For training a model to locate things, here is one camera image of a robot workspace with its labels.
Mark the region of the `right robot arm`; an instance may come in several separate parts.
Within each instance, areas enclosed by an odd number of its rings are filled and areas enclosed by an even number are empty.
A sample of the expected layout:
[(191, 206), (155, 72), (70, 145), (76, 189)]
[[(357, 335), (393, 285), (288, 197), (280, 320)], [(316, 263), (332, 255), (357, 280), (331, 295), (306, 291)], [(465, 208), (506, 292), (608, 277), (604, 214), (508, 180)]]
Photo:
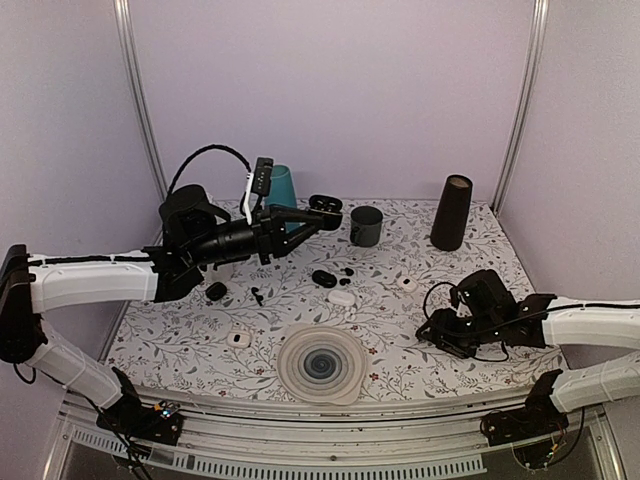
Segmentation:
[(481, 433), (492, 446), (558, 432), (568, 413), (639, 394), (639, 304), (530, 294), (518, 301), (498, 273), (476, 271), (449, 287), (450, 305), (426, 313), (420, 341), (455, 357), (473, 357), (485, 344), (505, 347), (594, 346), (626, 355), (537, 379), (522, 407), (485, 415)]

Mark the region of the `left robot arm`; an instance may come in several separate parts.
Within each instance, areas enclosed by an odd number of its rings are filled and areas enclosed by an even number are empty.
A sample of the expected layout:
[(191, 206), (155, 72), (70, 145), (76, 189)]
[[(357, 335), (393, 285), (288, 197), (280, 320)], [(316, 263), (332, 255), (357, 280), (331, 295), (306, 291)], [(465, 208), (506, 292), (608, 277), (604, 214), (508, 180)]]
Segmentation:
[(1, 268), (1, 359), (41, 373), (83, 396), (97, 411), (98, 427), (121, 439), (175, 446), (184, 418), (168, 403), (142, 403), (128, 376), (104, 365), (64, 338), (49, 312), (89, 313), (122, 302), (178, 301), (204, 281), (206, 266), (261, 264), (282, 258), (320, 231), (342, 221), (340, 200), (313, 195), (304, 210), (271, 205), (233, 220), (199, 185), (168, 195), (159, 208), (162, 241), (122, 254), (72, 257), (32, 255), (9, 248)]

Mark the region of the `black gold-trimmed earbud case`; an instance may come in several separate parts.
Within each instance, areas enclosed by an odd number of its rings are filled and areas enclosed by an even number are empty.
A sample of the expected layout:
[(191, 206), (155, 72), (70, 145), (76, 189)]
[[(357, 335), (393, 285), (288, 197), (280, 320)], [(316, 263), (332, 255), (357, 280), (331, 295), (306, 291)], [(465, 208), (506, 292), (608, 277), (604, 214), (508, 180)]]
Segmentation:
[(315, 194), (309, 198), (309, 211), (323, 220), (322, 230), (335, 231), (342, 223), (343, 202), (335, 197)]

